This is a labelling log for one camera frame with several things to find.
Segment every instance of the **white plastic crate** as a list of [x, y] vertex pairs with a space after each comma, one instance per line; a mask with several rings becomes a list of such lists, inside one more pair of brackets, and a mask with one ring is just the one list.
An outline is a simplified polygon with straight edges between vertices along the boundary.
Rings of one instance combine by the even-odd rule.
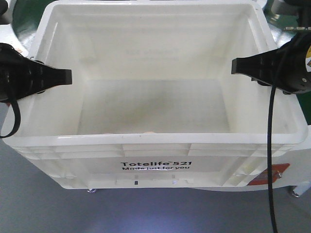
[[[231, 60], [275, 48], [250, 0], [56, 1], [29, 56], [73, 85], [20, 100], [4, 141], [69, 189], [245, 186], [266, 168], [270, 87]], [[277, 157], [308, 129], [294, 95], [275, 101]]]

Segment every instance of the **gray floor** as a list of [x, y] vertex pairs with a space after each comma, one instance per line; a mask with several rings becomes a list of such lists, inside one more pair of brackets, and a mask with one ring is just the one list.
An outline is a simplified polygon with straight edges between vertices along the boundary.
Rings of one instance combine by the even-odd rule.
[[[279, 232], [311, 232], [311, 191], [274, 193]], [[0, 140], [0, 233], [114, 232], [270, 233], [267, 191], [65, 190]]]

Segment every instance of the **caster wheel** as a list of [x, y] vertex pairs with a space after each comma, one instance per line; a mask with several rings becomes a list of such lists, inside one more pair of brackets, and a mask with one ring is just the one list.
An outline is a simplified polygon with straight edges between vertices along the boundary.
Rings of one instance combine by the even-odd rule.
[[87, 192], [88, 193], [96, 193], [97, 189], [96, 188], [88, 189]]
[[294, 198], [299, 198], [299, 197], [301, 197], [299, 194], [295, 193], [295, 191], [294, 191], [295, 188], [296, 188], [296, 186], [290, 187], [290, 189], [289, 189], [290, 195], [291, 195], [292, 197], [294, 197]]

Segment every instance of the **warning label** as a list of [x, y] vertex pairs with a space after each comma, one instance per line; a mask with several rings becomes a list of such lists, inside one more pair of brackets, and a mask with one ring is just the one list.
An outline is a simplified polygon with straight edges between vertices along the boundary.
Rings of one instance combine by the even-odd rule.
[[306, 69], [307, 72], [311, 72], [311, 46], [307, 51], [307, 55], [306, 55]]

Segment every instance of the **black wire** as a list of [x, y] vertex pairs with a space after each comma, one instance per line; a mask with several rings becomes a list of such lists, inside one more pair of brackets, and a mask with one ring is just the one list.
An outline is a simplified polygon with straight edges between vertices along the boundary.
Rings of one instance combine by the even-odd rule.
[[276, 94], [277, 81], [279, 79], [280, 73], [284, 67], [285, 60], [292, 49], [294, 43], [298, 39], [299, 35], [296, 35], [292, 38], [286, 51], [284, 52], [281, 61], [277, 67], [276, 75], [274, 77], [271, 94], [270, 94], [270, 102], [269, 102], [269, 113], [268, 113], [268, 133], [267, 133], [267, 170], [268, 170], [268, 195], [269, 195], [269, 208], [270, 208], [270, 218], [271, 224], [273, 228], [273, 233], [278, 233], [277, 225], [276, 225], [276, 216], [274, 212], [274, 202], [273, 202], [273, 187], [272, 187], [272, 118], [273, 118], [273, 105], [274, 105], [274, 97]]
[[17, 99], [14, 95], [14, 92], [10, 86], [10, 81], [8, 78], [4, 78], [3, 80], [4, 80], [4, 82], [3, 82], [4, 83], [4, 90], [6, 91], [7, 96], [8, 96], [8, 100], [11, 103], [11, 106], [12, 106], [12, 109], [14, 112], [15, 121], [14, 121], [14, 126], [13, 126], [11, 132], [9, 132], [5, 136], [0, 135], [0, 139], [14, 135], [18, 131], [19, 126], [20, 126], [20, 121], [21, 121], [18, 102], [17, 102]]

